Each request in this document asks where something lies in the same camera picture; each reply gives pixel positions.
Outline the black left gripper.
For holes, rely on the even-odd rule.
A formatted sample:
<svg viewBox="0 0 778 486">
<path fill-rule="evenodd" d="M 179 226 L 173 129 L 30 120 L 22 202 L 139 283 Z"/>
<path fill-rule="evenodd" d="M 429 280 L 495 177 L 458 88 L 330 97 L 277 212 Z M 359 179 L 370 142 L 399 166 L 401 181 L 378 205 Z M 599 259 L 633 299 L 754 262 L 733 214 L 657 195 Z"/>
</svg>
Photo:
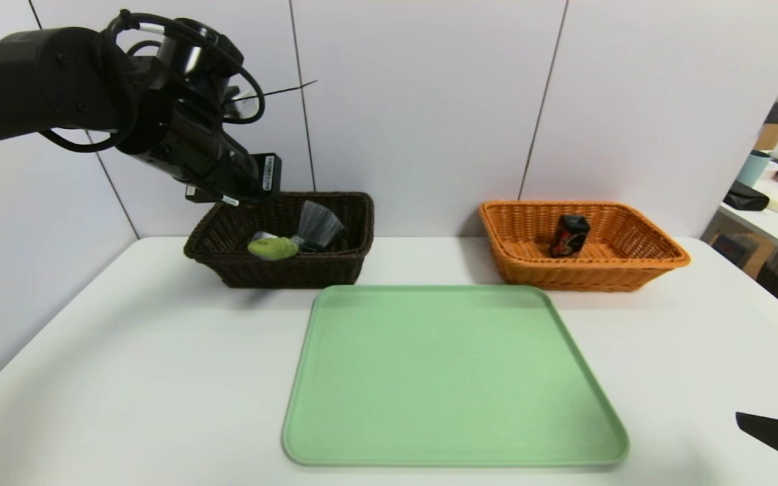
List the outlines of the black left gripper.
<svg viewBox="0 0 778 486">
<path fill-rule="evenodd" d="M 279 197 L 283 161 L 277 154 L 253 154 L 223 130 L 217 132 L 217 139 L 209 169 L 203 175 L 186 179 L 186 200 L 259 205 Z"/>
</svg>

